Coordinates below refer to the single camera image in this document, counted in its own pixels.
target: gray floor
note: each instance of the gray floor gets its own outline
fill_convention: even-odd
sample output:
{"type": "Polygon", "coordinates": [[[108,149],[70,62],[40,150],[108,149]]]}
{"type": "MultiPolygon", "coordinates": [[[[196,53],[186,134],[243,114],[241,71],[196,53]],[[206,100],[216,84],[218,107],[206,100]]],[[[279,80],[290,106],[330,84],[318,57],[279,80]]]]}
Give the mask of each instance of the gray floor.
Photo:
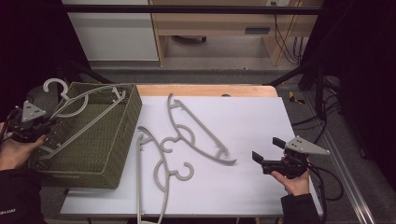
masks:
{"type": "MultiPolygon", "coordinates": [[[[163,67],[146,62],[92,63],[98,74],[112,81],[133,83],[262,84],[286,74],[295,66],[286,60],[283,60],[280,66],[272,66],[259,37],[226,36],[209,37],[205,43],[199,39],[173,37],[170,39],[163,67]]],[[[278,95],[284,100],[291,123],[314,116],[309,104],[302,105],[289,100],[290,91],[294,92],[297,99],[307,102],[314,96],[313,90],[305,92],[297,90],[296,83],[299,78],[294,77],[276,88],[278,95]]],[[[84,80],[92,81],[86,76],[84,80]]],[[[40,91],[35,90],[35,95],[40,94],[40,91]]],[[[353,132],[340,112],[342,111],[339,109],[328,116],[326,131],[338,148],[343,161],[346,162],[347,169],[352,173],[375,223],[396,223],[395,191],[382,176],[375,162],[361,158],[353,132]]],[[[310,127],[316,126],[317,122],[314,120],[299,126],[298,128],[307,129],[295,130],[295,133],[314,141],[318,136],[319,128],[310,127]]],[[[322,137],[318,145],[328,147],[329,139],[326,139],[322,137]]],[[[329,157],[311,156],[310,160],[336,173],[329,157]]],[[[340,192],[336,181],[325,174],[323,179],[327,197],[336,197],[340,192]]],[[[64,201],[63,191],[63,189],[43,188],[42,209],[45,217],[81,219],[59,215],[64,201]]],[[[327,223],[361,223],[351,205],[351,197],[345,194],[340,201],[327,202],[329,213],[327,223]]],[[[270,218],[264,219],[262,223],[274,223],[274,221],[274,218],[270,218]]]]}

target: hanger hook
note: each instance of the hanger hook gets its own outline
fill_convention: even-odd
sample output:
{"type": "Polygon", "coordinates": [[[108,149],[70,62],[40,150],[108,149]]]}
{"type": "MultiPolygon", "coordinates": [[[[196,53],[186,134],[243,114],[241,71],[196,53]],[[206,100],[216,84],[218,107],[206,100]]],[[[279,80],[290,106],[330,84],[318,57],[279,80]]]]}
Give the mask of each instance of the hanger hook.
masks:
{"type": "Polygon", "coordinates": [[[69,99],[70,99],[70,98],[66,95],[67,91],[69,90],[68,87],[67,87],[67,84],[66,84],[63,80],[61,80],[61,79],[59,79],[59,78],[50,78],[50,79],[48,79],[46,82],[44,82],[43,89],[44,89],[45,92],[49,92],[49,84],[50,84],[51,82],[58,82],[58,83],[61,83],[62,86],[64,87],[64,90],[62,91],[61,96],[62,96],[65,100],[69,100],[69,99]]]}

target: white table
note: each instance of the white table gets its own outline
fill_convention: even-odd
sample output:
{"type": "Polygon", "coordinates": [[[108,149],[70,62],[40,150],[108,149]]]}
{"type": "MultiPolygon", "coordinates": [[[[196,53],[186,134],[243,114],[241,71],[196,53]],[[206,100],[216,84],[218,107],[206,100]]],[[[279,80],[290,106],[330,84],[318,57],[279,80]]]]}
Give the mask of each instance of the white table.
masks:
{"type": "MultiPolygon", "coordinates": [[[[189,170],[183,163],[187,161],[195,172],[188,181],[171,176],[165,217],[282,216],[280,198],[287,192],[270,175],[263,175],[260,165],[251,159],[251,151],[254,150],[267,160],[280,160],[283,150],[272,145],[272,138],[289,141],[294,137],[282,99],[193,96],[175,96],[174,99],[181,100],[230,150],[229,158],[224,159],[237,161],[227,166],[202,156],[187,144],[172,144],[174,151],[165,153],[169,168],[186,175],[189,170]]],[[[165,137],[176,136],[167,114],[167,97],[142,96],[142,102],[137,126],[149,129],[159,142],[165,137]]],[[[205,138],[185,111],[173,109],[172,113],[177,123],[192,128],[197,146],[208,152],[217,151],[214,143],[205,138]]],[[[86,217],[136,216],[135,143],[139,134],[141,132],[134,133],[119,187],[70,189],[61,214],[86,217]]],[[[153,170],[160,154],[154,144],[147,143],[143,145],[141,158],[142,211],[148,217],[158,216],[163,192],[154,183],[153,170]]],[[[322,215],[318,196],[314,190],[311,191],[318,212],[322,215]]]]}

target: white cabinet door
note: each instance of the white cabinet door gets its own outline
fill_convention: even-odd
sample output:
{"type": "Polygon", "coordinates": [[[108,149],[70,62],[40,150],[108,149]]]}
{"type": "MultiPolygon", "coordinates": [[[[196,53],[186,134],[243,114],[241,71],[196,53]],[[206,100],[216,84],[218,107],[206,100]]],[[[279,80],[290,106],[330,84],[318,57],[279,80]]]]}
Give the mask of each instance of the white cabinet door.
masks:
{"type": "MultiPolygon", "coordinates": [[[[147,0],[63,0],[64,4],[148,5],[147,0]]],[[[150,14],[68,13],[89,61],[158,61],[150,14]]]]}

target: human arm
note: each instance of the human arm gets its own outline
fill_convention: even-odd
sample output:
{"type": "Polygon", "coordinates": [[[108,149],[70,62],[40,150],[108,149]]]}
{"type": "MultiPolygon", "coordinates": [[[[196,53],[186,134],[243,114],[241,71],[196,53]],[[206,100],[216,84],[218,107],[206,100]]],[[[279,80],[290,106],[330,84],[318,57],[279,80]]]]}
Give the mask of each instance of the human arm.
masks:
{"type": "Polygon", "coordinates": [[[8,139],[0,145],[0,223],[41,224],[40,176],[31,169],[19,169],[32,151],[45,140],[23,144],[8,139]]]}
{"type": "Polygon", "coordinates": [[[287,179],[277,171],[271,175],[285,187],[288,196],[281,198],[283,223],[285,224],[319,224],[320,218],[312,195],[309,193],[309,173],[287,179]]]}

